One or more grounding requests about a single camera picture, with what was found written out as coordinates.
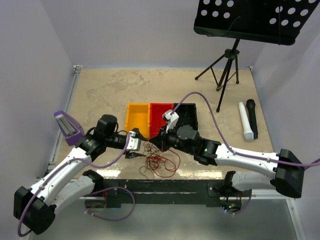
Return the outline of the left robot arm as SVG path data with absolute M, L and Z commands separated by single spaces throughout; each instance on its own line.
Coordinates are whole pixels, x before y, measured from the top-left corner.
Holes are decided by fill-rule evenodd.
M 103 192 L 104 178 L 95 169 L 112 166 L 124 154 L 138 151 L 141 142 L 146 140 L 138 128 L 122 135 L 117 127 L 117 118 L 104 114 L 50 173 L 29 188 L 21 186 L 16 190 L 13 215 L 18 220 L 19 237 L 42 234 L 60 210 L 82 196 L 99 196 Z M 93 169 L 72 182 L 87 166 Z

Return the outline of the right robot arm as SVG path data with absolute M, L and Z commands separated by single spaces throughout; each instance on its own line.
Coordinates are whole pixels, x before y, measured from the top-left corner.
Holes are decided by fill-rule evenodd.
M 219 141 L 201 137 L 189 125 L 183 125 L 178 130 L 162 127 L 149 142 L 162 152 L 174 148 L 187 153 L 205 166 L 229 166 L 247 170 L 247 173 L 227 172 L 220 188 L 227 196 L 233 197 L 238 192 L 253 189 L 276 190 L 294 199 L 302 196 L 305 169 L 290 150 L 263 153 L 227 147 Z

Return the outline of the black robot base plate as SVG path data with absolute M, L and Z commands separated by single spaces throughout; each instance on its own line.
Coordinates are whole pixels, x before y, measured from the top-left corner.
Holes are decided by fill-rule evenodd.
M 95 184 L 93 192 L 111 188 L 103 193 L 87 194 L 87 197 L 106 196 L 108 208 L 120 208 L 131 204 L 132 198 L 122 187 L 129 190 L 138 204 L 155 205 L 205 205 L 220 207 L 226 196 L 222 192 L 223 180 L 214 179 L 104 179 Z

